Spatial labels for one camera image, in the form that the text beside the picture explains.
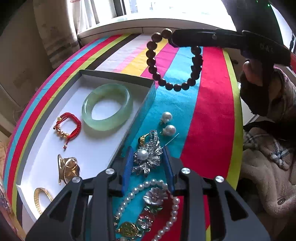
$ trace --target blue gripper pad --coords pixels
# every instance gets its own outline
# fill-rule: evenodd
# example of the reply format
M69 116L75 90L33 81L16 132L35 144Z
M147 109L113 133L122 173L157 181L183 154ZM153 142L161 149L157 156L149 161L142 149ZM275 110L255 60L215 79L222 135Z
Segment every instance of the blue gripper pad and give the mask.
M124 196L128 190L128 185L131 177L131 169L133 167L133 149L131 146L127 148L126 155L123 163L126 164L124 172L122 174L122 195Z
M175 191L174 175L173 175L172 168L171 168L170 162L169 162L170 154L167 153L166 148L163 148L163 153L162 153L161 157L162 157L163 168L165 171L165 177L166 177L167 184L168 184L168 189L171 193L174 193L174 191Z

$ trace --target jade bangle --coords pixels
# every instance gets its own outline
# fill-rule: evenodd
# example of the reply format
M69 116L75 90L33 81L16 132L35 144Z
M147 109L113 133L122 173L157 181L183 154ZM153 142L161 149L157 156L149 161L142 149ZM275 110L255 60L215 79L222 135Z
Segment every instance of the jade bangle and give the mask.
M122 97L123 105L120 110L103 120L92 119L91 112L95 104L106 97L112 96L116 96L117 98ZM94 89L87 96L82 105L82 118L89 127L98 131L107 131L124 123L131 115L132 109L133 99L124 85L105 84Z

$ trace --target blue stripe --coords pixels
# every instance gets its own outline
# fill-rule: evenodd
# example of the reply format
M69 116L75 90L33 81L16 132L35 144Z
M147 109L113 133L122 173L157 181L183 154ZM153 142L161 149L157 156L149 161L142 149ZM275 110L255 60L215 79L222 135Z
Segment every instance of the blue stripe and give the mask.
M94 47L96 47L99 43L103 42L104 40L106 40L108 37L105 38L101 38L98 39L97 41L95 41L94 43L92 43L91 45L89 45L88 47L86 47L85 49L83 49L81 52L79 52L76 56L74 56L69 62L67 62L52 78L51 80L44 86L44 88L40 91L40 93L38 94L38 96L34 99L34 101L32 102L31 106L29 107L28 111L26 112L24 118L22 119L22 122L20 123L17 132L15 133L15 136L13 138L13 141L11 143L11 147L10 147L10 151L8 154L8 158L7 158L7 163L6 163L6 168L5 168L5 174L4 174L4 187L7 190L7 185L8 185L8 174L9 174L9 169L10 169L10 165L11 165L11 161L12 161L12 156L13 153L15 151L15 147L19 141L20 135L29 119L29 117L31 116L32 112L34 111L35 107L37 106L37 104L39 103L39 101L41 100L41 98L45 95L45 93L48 91L48 89L54 84L54 82L76 61L78 60L80 57L82 57L83 55L85 55L88 51L90 51L91 49L93 49Z
M193 56L190 52L190 48L180 48L164 76L166 81L173 84L182 84L184 81L186 81L191 74L191 57ZM156 91L155 101L132 142L133 149L136 150L138 148L138 138L140 136L149 133L150 130L157 130L158 133L161 132L165 125L159 125L160 117L163 112L168 111L173 115L173 120L170 122L170 124L176 127L177 133L180 133L178 137L176 137L176 139L168 145L168 147L171 155L173 157L179 158L181 156L182 149L189 131L199 86L200 79L197 80L197 83L194 87L190 87L187 91L167 91L164 87L159 87ZM160 136L161 145L164 145L170 139L171 137ZM150 180L152 178L156 178L157 180L166 180L163 166L151 171L147 179ZM145 181L145 178L142 175L131 176L128 190L131 190L132 187L136 187L143 181ZM125 221L136 222L138 215L144 207L142 197L148 190L149 188L136 195L136 197L132 200L131 205L125 209L125 212L120 219L120 223ZM121 201L122 198L113 198L114 213L119 207Z

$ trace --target colorful striped cloth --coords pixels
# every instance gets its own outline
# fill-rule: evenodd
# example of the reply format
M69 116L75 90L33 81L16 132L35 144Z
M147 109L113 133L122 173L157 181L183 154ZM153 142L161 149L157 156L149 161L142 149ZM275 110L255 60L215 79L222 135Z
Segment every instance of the colorful striped cloth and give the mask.
M80 69L112 71L151 78L145 55L149 39L148 35L115 35L89 43L63 63L31 99L13 134L4 168L4 186L19 221L22 203L16 189L16 176L27 143L48 105ZM188 79L193 57L190 48L173 48L164 39L158 44L156 54L158 71L167 81L181 84ZM169 144L171 155L181 158L184 166L195 170L201 176L226 177L235 188L242 157L242 111L237 81L226 51L205 47L202 49L202 55L204 62L201 78L194 87L180 92L157 88L155 101L138 131L137 138L152 129L160 131L158 123L162 112L171 112L171 123L180 133ZM134 149L137 147L136 139L132 144ZM168 140L167 137L160 138L162 145ZM151 178L165 180L163 169L151 172L149 179ZM130 187L140 182L143 182L142 177L132 176ZM114 209L120 201L114 199ZM181 199L179 218L171 231L163 236L164 241L179 240L182 202ZM130 204L130 208L125 210L121 221L136 221L142 208L143 203L139 194ZM208 227L207 205L205 211ZM169 215L170 203L167 203L155 220L151 232L142 240L151 240L157 230L168 221Z

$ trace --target needle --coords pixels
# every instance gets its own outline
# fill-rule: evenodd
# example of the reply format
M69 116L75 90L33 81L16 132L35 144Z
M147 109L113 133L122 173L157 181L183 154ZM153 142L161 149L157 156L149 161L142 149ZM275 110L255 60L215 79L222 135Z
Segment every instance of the needle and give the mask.
M169 144L172 140L174 140L180 133L176 134L167 144Z

